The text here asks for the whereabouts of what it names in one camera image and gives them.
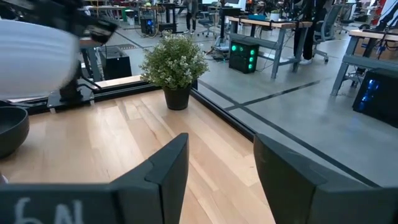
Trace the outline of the wooden table with grey legs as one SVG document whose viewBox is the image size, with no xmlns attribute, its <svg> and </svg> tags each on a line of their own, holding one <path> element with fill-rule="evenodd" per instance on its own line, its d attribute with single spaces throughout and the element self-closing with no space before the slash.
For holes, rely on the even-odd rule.
<svg viewBox="0 0 398 224">
<path fill-rule="evenodd" d="M 292 64 L 292 71 L 295 73 L 298 70 L 299 62 L 301 61 L 301 56 L 303 52 L 303 47 L 305 43 L 305 38 L 307 36 L 308 29 L 312 26 L 312 22 L 301 22 L 301 21 L 284 21 L 284 22 L 275 22 L 275 21 L 259 21 L 254 19 L 248 19 L 245 17 L 236 17 L 236 16 L 228 16 L 228 20 L 231 23 L 231 30 L 229 33 L 229 37 L 231 39 L 236 40 L 245 40 L 247 42 L 258 44 L 260 47 L 264 47 L 265 49 L 273 50 L 274 56 L 265 56 L 261 55 L 262 58 L 273 61 L 271 78 L 276 79 L 277 73 L 279 71 L 279 67 L 283 65 Z M 238 34 L 238 25 L 240 24 L 249 24 L 251 25 L 251 34 L 243 35 Z M 275 41 L 261 39 L 255 37 L 256 27 L 270 27 L 279 29 L 278 39 Z M 300 29 L 300 38 L 298 42 L 298 46 L 296 48 L 296 53 L 294 53 L 295 58 L 288 59 L 286 61 L 281 61 L 281 54 L 284 48 L 284 39 L 285 34 L 288 29 Z"/>
<path fill-rule="evenodd" d="M 358 68 L 385 68 L 387 70 L 392 70 L 398 72 L 398 62 L 392 60 L 378 60 L 374 58 L 366 58 L 355 55 L 355 48 L 357 46 L 358 40 L 360 38 L 370 38 L 370 39 L 384 39 L 388 41 L 398 42 L 398 30 L 396 29 L 392 34 L 380 34 L 375 32 L 367 32 L 364 30 L 351 30 L 349 31 L 349 44 L 346 48 L 345 55 L 341 61 L 340 69 L 338 70 L 333 88 L 331 89 L 331 96 L 336 96 L 340 90 L 341 84 L 345 80 L 352 81 L 363 81 L 361 77 L 350 77 L 347 75 L 347 69 L 350 65 L 357 66 Z"/>
</svg>

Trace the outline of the artificial plant in black pot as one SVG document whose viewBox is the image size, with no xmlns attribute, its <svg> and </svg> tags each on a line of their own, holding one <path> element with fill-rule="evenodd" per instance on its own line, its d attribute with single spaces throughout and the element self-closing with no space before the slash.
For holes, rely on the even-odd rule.
<svg viewBox="0 0 398 224">
<path fill-rule="evenodd" d="M 194 82 L 209 70 L 205 53 L 191 38 L 165 33 L 151 50 L 144 51 L 140 79 L 161 87 L 168 109 L 188 107 Z"/>
</svg>

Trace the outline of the black computer with green lights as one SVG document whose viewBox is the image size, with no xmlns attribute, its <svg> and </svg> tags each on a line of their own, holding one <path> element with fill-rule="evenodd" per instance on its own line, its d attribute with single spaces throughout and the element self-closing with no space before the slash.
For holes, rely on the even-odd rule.
<svg viewBox="0 0 398 224">
<path fill-rule="evenodd" d="M 229 68 L 242 73 L 254 73 L 259 45 L 243 40 L 232 40 L 229 51 Z"/>
</svg>

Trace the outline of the blue office chair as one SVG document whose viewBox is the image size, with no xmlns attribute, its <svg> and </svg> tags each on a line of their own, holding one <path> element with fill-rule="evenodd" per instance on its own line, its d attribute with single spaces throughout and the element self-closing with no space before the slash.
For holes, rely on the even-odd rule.
<svg viewBox="0 0 398 224">
<path fill-rule="evenodd" d="M 209 37 L 210 33 L 213 33 L 213 31 L 210 30 L 211 27 L 213 27 L 214 22 L 215 22 L 215 13 L 214 12 L 208 12 L 208 11 L 202 11 L 202 18 L 198 20 L 198 23 L 201 24 L 206 31 L 202 31 L 201 34 L 204 35 L 205 37 Z"/>
</svg>

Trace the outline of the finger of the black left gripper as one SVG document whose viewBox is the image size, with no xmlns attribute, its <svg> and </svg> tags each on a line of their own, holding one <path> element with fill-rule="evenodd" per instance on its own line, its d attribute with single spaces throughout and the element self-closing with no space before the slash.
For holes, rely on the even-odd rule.
<svg viewBox="0 0 398 224">
<path fill-rule="evenodd" d="M 77 36 L 90 37 L 91 40 L 106 44 L 116 32 L 118 25 L 101 17 L 83 16 L 77 19 Z"/>
</svg>

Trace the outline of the black computer with blue lights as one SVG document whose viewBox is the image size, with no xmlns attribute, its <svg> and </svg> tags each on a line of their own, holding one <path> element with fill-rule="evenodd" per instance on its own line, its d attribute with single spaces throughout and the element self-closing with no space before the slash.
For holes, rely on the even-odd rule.
<svg viewBox="0 0 398 224">
<path fill-rule="evenodd" d="M 383 68 L 367 71 L 353 110 L 398 128 L 398 72 Z"/>
</svg>

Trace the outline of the dark bowl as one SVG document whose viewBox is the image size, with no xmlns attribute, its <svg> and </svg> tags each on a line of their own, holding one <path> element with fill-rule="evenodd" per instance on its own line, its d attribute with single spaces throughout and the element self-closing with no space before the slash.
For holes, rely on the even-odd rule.
<svg viewBox="0 0 398 224">
<path fill-rule="evenodd" d="M 25 109 L 0 107 L 0 159 L 13 154 L 24 143 L 29 130 L 29 114 Z"/>
</svg>

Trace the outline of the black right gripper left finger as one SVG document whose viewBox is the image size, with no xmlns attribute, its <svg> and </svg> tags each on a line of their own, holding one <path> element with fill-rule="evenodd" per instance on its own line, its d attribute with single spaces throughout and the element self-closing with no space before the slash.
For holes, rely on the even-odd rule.
<svg viewBox="0 0 398 224">
<path fill-rule="evenodd" d="M 100 184 L 0 185 L 0 224 L 179 224 L 189 135 Z"/>
</svg>

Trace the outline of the person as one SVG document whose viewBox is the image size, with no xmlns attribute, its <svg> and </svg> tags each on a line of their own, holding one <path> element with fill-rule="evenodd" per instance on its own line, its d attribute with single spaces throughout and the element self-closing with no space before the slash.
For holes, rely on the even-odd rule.
<svg viewBox="0 0 398 224">
<path fill-rule="evenodd" d="M 312 62 L 313 35 L 317 22 L 322 21 L 326 15 L 326 9 L 324 9 L 325 2 L 326 0 L 294 0 L 295 6 L 306 6 L 302 19 L 312 22 L 312 26 L 308 28 L 305 36 L 302 59 L 300 61 L 301 65 L 308 65 Z"/>
<path fill-rule="evenodd" d="M 183 4 L 187 9 L 187 15 L 186 15 L 187 32 L 194 34 L 196 31 L 198 0 L 184 0 Z"/>
</svg>

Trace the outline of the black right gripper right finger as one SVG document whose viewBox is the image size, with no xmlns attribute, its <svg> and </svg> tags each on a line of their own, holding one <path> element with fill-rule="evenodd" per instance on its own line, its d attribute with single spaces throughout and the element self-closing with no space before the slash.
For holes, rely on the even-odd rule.
<svg viewBox="0 0 398 224">
<path fill-rule="evenodd" d="M 263 135 L 256 169 L 276 224 L 398 224 L 398 187 L 370 187 Z"/>
</svg>

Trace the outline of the grey office chair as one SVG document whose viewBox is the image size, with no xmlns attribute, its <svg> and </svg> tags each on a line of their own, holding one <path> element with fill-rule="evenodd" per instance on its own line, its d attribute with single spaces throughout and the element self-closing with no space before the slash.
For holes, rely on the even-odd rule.
<svg viewBox="0 0 398 224">
<path fill-rule="evenodd" d="M 324 20 L 318 21 L 313 35 L 313 53 L 312 57 L 320 55 L 325 63 L 328 63 L 329 57 L 326 52 L 318 49 L 318 45 L 335 39 L 335 22 L 343 8 L 342 4 L 334 4 L 326 13 Z"/>
</svg>

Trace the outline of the black box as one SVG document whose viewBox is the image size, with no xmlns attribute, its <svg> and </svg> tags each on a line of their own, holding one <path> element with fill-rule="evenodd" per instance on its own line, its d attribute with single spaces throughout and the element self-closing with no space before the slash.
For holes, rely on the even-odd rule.
<svg viewBox="0 0 398 224">
<path fill-rule="evenodd" d="M 105 80 L 132 76 L 130 58 L 119 47 L 102 47 L 99 56 Z"/>
</svg>

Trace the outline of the white ribbed bowl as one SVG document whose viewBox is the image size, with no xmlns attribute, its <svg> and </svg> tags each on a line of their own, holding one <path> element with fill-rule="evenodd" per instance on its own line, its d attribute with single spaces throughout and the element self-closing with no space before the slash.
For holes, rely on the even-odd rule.
<svg viewBox="0 0 398 224">
<path fill-rule="evenodd" d="M 0 100 L 49 95 L 77 68 L 78 38 L 63 30 L 0 19 Z"/>
</svg>

